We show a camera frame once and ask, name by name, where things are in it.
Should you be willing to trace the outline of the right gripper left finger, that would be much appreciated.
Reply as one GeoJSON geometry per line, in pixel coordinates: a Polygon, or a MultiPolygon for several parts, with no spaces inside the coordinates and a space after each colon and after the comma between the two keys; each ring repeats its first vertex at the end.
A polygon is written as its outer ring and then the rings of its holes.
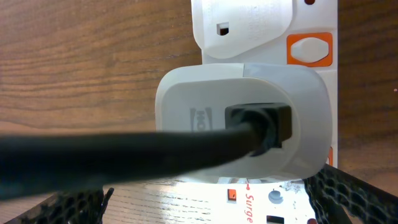
{"type": "Polygon", "coordinates": [[[9,220],[12,224],[102,224],[113,188],[58,192],[9,220]]]}

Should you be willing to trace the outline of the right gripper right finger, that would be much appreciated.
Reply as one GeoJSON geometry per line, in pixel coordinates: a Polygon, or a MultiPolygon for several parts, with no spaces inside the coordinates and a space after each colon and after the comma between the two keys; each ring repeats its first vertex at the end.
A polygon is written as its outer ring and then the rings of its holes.
{"type": "Polygon", "coordinates": [[[319,224],[397,224],[397,197],[342,170],[326,164],[303,180],[315,219],[319,224]]]}

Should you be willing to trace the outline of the white USB charger plug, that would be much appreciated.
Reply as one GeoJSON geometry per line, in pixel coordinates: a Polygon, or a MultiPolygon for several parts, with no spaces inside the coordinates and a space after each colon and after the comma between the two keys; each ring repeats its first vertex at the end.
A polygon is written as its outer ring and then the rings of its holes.
{"type": "Polygon", "coordinates": [[[265,130],[261,148],[187,179],[279,182],[305,179],[325,165],[332,142],[332,112],[327,87],[311,68],[264,63],[181,67],[167,73],[157,89],[159,131],[214,131],[245,120],[265,130]]]}

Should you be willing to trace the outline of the white plug adapter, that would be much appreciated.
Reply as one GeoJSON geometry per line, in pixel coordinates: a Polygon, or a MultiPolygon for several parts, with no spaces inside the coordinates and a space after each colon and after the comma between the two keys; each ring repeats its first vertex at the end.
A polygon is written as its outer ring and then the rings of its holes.
{"type": "Polygon", "coordinates": [[[217,59],[232,58],[280,37],[293,18],[292,0],[192,0],[194,39],[217,59]]]}

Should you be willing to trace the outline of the white power strip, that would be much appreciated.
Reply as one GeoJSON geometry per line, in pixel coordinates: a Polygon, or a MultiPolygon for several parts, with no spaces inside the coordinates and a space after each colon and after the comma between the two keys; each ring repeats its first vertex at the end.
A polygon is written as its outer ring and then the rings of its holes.
{"type": "MultiPolygon", "coordinates": [[[[264,63],[311,68],[324,81],[332,112],[333,132],[325,164],[335,166],[338,155],[338,3],[332,0],[292,0],[293,18],[280,37],[232,58],[217,59],[201,50],[202,62],[264,63]]],[[[313,223],[301,179],[267,182],[263,179],[222,177],[228,193],[237,196],[215,217],[216,223],[313,223]]]]}

